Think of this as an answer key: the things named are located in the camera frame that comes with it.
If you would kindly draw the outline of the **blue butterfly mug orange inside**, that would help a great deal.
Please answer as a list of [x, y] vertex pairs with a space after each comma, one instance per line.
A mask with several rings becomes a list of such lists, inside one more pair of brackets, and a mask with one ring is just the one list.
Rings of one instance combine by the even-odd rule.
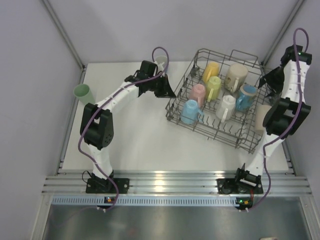
[[257, 95], [257, 88], [243, 84], [238, 91], [238, 98], [236, 99], [235, 109], [239, 112], [246, 112], [252, 106]]

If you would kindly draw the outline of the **pink mug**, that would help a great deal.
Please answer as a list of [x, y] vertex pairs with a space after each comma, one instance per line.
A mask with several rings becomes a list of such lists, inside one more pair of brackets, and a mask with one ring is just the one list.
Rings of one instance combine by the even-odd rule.
[[206, 88], [202, 84], [196, 84], [192, 87], [188, 99], [194, 100], [198, 103], [199, 107], [202, 107], [204, 104], [206, 96]]

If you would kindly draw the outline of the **dark blue mug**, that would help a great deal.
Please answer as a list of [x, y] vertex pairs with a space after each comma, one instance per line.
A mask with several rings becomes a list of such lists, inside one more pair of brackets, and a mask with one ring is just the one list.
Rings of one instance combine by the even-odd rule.
[[158, 64], [161, 65], [163, 67], [166, 66], [167, 62], [168, 62], [168, 58], [165, 55], [158, 55], [154, 61]]

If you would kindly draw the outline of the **beige tumbler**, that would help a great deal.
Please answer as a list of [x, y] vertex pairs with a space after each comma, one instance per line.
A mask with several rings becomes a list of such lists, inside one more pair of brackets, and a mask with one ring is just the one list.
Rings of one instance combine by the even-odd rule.
[[266, 104], [261, 104], [256, 108], [254, 131], [259, 135], [262, 135], [264, 132], [265, 128], [263, 127], [263, 122], [267, 112], [270, 109], [271, 109], [271, 106]]

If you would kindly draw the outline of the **light blue mug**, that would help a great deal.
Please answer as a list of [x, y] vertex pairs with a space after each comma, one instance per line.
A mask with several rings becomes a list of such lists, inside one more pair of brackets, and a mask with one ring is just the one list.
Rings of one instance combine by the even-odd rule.
[[180, 119], [183, 123], [193, 125], [196, 121], [200, 121], [204, 116], [196, 100], [187, 100], [182, 108]]

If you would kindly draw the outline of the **floral cream mug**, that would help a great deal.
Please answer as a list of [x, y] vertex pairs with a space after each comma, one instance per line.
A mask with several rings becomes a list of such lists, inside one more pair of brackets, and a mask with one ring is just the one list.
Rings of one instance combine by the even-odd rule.
[[234, 94], [240, 89], [248, 76], [248, 69], [243, 64], [233, 64], [228, 68], [227, 74], [224, 80], [224, 87]]

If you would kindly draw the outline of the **pale yellow-green mug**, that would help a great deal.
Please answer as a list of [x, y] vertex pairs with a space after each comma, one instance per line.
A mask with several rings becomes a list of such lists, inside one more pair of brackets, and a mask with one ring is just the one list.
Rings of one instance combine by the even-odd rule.
[[222, 80], [218, 76], [211, 76], [206, 83], [205, 90], [205, 98], [208, 102], [212, 100], [216, 100], [220, 94], [222, 85]]

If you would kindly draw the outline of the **yellow mug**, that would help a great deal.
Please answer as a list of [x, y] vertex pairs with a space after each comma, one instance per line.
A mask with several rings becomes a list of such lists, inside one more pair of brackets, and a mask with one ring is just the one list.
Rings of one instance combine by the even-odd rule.
[[217, 77], [220, 71], [220, 65], [218, 62], [209, 62], [203, 72], [202, 81], [206, 84], [210, 77]]

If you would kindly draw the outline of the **grey wire dish rack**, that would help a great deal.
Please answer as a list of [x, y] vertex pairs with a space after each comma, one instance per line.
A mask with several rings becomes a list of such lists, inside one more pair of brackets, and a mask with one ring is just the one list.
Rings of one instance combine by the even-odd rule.
[[[235, 110], [229, 120], [221, 122], [216, 116], [216, 112], [223, 97], [230, 94], [229, 91], [222, 87], [217, 99], [204, 101], [201, 107], [204, 115], [200, 116], [195, 123], [186, 124], [181, 120], [183, 106], [188, 100], [192, 88], [196, 84], [203, 83], [202, 78], [205, 68], [211, 62], [219, 64], [218, 77], [221, 80], [225, 79], [231, 65], [244, 65], [248, 69], [245, 84], [257, 88], [257, 95], [247, 111]], [[236, 49], [232, 50], [231, 53], [225, 54], [207, 48], [200, 48], [195, 53], [174, 91], [176, 98], [170, 99], [167, 103], [165, 116], [168, 121], [204, 135], [208, 139], [217, 140], [236, 149], [244, 149], [252, 154], [262, 138], [255, 131], [256, 110], [260, 105], [269, 104], [271, 99], [268, 96], [270, 89], [266, 85], [258, 87], [259, 80], [264, 75], [265, 70], [256, 55]]]

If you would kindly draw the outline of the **white mug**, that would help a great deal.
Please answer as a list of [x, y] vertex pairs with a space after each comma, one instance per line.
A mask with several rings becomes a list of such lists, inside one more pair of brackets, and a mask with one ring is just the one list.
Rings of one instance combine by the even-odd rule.
[[223, 96], [222, 100], [220, 101], [217, 110], [216, 110], [216, 117], [220, 119], [221, 123], [229, 120], [235, 110], [236, 107], [236, 98], [232, 95], [225, 95]]

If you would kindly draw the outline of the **green tumbler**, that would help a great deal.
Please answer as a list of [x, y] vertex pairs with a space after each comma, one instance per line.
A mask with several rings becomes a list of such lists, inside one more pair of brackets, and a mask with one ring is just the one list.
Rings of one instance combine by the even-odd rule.
[[94, 104], [95, 98], [87, 84], [79, 84], [73, 89], [74, 96], [83, 104]]

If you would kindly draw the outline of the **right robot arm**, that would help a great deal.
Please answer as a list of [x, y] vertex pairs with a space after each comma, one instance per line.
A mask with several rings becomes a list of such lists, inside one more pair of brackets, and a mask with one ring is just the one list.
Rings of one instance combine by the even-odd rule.
[[261, 178], [268, 172], [269, 158], [288, 136], [297, 131], [311, 111], [304, 97], [311, 63], [312, 54], [301, 45], [293, 44], [285, 49], [280, 65], [259, 80], [259, 85], [267, 85], [269, 95], [276, 100], [263, 118], [263, 135], [251, 163], [238, 168], [232, 178], [218, 179], [220, 194], [263, 194]]

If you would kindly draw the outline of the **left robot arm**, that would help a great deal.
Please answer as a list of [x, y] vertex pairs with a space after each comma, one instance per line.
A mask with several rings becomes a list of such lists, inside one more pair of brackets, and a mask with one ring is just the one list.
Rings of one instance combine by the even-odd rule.
[[97, 103], [84, 106], [80, 143], [86, 143], [93, 162], [93, 171], [86, 182], [87, 194], [126, 193], [118, 184], [128, 184], [127, 178], [114, 178], [111, 166], [109, 145], [114, 138], [114, 115], [127, 104], [146, 92], [152, 92], [157, 98], [175, 98], [166, 70], [169, 61], [141, 62], [140, 68], [125, 78], [120, 87], [110, 96]]

